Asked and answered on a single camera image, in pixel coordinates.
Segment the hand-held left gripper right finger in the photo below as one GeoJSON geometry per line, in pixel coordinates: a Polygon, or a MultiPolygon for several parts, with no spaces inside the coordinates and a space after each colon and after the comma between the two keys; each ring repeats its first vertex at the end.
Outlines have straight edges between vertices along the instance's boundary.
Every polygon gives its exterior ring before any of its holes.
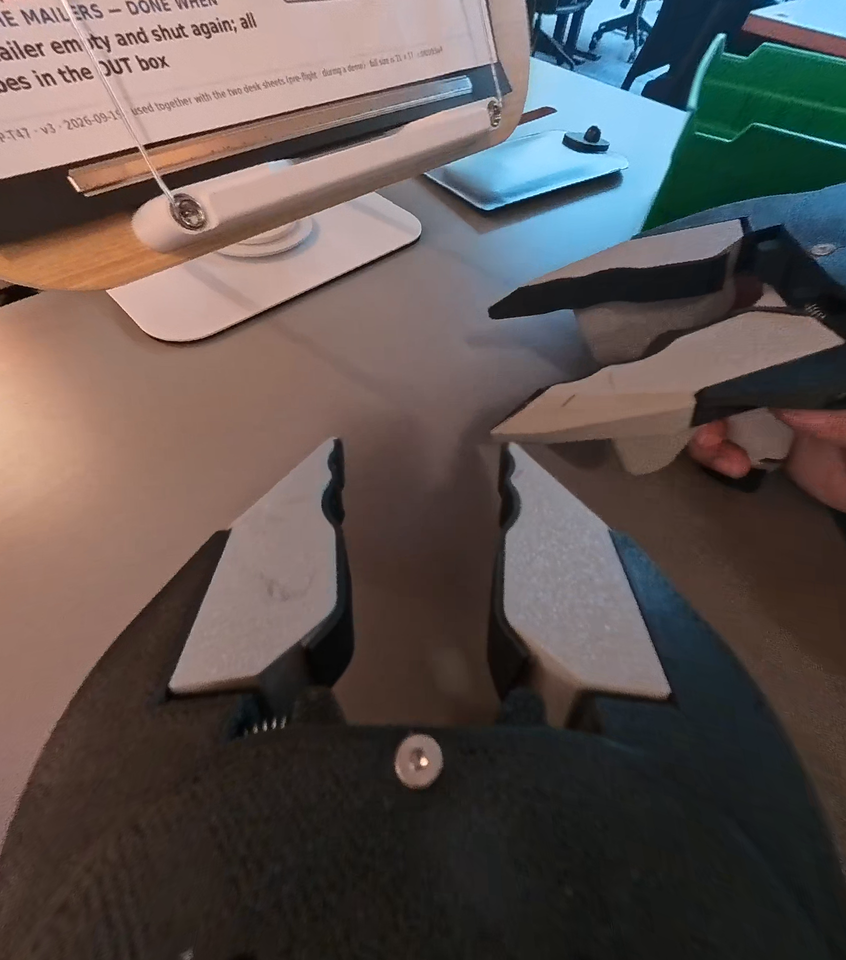
{"type": "Polygon", "coordinates": [[[672,688],[609,526],[520,446],[500,460],[488,630],[501,700],[529,690],[548,724],[585,701],[666,703],[672,688]]]}

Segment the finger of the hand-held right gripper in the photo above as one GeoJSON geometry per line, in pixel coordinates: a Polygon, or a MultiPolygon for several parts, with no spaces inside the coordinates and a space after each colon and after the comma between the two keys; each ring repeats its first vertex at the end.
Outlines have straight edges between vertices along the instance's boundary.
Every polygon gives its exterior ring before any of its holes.
{"type": "Polygon", "coordinates": [[[812,316],[749,310],[684,334],[651,356],[553,385],[491,436],[538,445],[609,440],[629,474],[654,474],[689,442],[699,391],[844,343],[812,316]]]}
{"type": "Polygon", "coordinates": [[[746,220],[640,236],[527,282],[489,308],[494,320],[573,313],[597,365],[643,359],[729,317],[746,220]]]}

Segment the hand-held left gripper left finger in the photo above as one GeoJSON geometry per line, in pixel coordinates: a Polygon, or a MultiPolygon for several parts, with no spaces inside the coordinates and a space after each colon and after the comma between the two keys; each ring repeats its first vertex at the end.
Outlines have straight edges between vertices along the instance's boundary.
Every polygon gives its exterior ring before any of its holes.
{"type": "Polygon", "coordinates": [[[228,528],[168,690],[297,695],[354,653],[345,451],[328,438],[228,528]]]}

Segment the green plastic bin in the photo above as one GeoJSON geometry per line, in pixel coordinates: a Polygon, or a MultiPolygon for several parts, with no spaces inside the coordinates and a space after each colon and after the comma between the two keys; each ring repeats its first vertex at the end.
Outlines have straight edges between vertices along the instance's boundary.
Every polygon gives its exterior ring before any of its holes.
{"type": "Polygon", "coordinates": [[[764,43],[710,44],[688,120],[642,225],[759,197],[846,183],[846,58],[764,43]]]}

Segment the grey flat pouch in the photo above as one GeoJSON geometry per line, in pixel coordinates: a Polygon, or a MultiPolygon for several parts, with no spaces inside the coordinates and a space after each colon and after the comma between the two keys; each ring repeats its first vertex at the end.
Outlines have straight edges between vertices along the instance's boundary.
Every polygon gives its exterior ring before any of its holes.
{"type": "Polygon", "coordinates": [[[618,151],[577,153],[562,145],[566,130],[542,130],[429,171],[426,176],[470,207],[493,212],[627,170],[618,151]]]}

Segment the black office chair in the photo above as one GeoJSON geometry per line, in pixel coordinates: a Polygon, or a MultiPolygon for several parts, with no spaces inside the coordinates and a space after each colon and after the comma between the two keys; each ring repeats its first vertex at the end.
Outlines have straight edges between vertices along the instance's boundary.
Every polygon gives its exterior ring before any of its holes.
{"type": "Polygon", "coordinates": [[[686,109],[697,70],[714,39],[718,35],[734,37],[751,11],[767,4],[763,1],[664,1],[621,90],[631,90],[639,77],[666,66],[667,72],[648,81],[641,95],[678,110],[686,109]]]}
{"type": "Polygon", "coordinates": [[[585,15],[592,1],[527,1],[529,53],[541,53],[557,66],[574,70],[599,55],[579,48],[585,15]]]}
{"type": "Polygon", "coordinates": [[[620,9],[623,14],[604,20],[598,25],[590,39],[588,52],[598,53],[603,38],[607,34],[618,33],[630,44],[626,62],[633,65],[654,28],[654,24],[645,18],[648,4],[649,1],[621,1],[620,9]]]}

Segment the instruction sheet on stand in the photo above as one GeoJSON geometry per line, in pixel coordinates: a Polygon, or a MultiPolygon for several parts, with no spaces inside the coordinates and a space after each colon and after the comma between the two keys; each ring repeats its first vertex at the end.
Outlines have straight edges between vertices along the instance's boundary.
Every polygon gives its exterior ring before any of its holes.
{"type": "Polygon", "coordinates": [[[188,343],[415,244],[379,190],[501,143],[525,104],[525,3],[486,4],[489,65],[0,179],[0,279],[106,292],[188,343]]]}

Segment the printed instruction sheet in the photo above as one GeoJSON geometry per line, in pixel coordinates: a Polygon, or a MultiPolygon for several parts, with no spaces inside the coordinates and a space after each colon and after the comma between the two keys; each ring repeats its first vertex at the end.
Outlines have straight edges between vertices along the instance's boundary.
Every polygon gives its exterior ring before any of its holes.
{"type": "Polygon", "coordinates": [[[487,2],[0,2],[0,180],[497,60],[487,2]]]}

